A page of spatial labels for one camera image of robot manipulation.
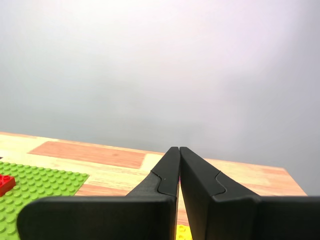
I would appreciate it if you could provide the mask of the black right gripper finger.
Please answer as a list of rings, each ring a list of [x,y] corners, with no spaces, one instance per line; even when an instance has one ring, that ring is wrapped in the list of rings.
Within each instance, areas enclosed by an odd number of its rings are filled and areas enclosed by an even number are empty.
[[[180,184],[195,240],[317,240],[317,196],[260,196],[187,147]]]
[[[180,150],[171,147],[125,196],[44,197],[18,214],[22,240],[173,240]]]

